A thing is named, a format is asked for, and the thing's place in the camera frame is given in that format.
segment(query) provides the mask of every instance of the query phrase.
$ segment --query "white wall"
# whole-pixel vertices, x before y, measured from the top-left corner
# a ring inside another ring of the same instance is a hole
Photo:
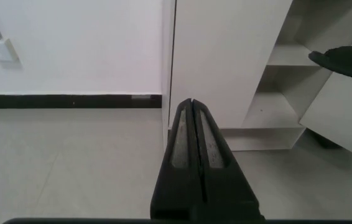
[[[161,0],[0,0],[0,94],[161,93]]]

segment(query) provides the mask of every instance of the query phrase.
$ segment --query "white cabinet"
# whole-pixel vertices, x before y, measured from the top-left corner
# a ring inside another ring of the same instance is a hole
[[[308,54],[352,44],[352,0],[175,5],[174,33],[164,29],[174,34],[164,55],[172,58],[163,72],[165,141],[177,105],[193,98],[207,105],[231,150],[292,148],[305,129],[300,119],[331,75]]]
[[[197,99],[220,128],[242,128],[291,0],[177,1],[170,122]]]

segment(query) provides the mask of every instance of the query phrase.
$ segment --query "cabinet door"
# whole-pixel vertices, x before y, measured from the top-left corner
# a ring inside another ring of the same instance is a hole
[[[352,78],[332,73],[300,124],[352,152]]]
[[[170,122],[186,98],[241,128],[292,0],[178,0]]]

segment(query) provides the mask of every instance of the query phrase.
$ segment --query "cabinet shelf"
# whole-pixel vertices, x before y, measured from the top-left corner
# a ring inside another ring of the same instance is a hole
[[[285,96],[272,89],[258,90],[243,121],[243,128],[302,128]]]
[[[318,66],[308,55],[311,51],[296,42],[276,44],[267,65],[278,66]]]

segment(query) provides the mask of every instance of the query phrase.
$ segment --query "white panel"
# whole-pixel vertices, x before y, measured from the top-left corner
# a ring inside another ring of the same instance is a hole
[[[352,152],[352,78],[332,73],[300,123]]]
[[[330,75],[331,71],[320,67],[281,67],[274,80],[301,118]]]
[[[178,1],[170,123],[195,98],[241,128],[292,1]]]
[[[283,94],[275,90],[255,94],[243,128],[301,128],[299,117]]]
[[[170,81],[172,74],[172,51],[174,40],[175,0],[162,1],[162,139],[164,150],[168,142],[170,106]]]
[[[309,1],[296,40],[310,50],[352,44],[352,0]]]

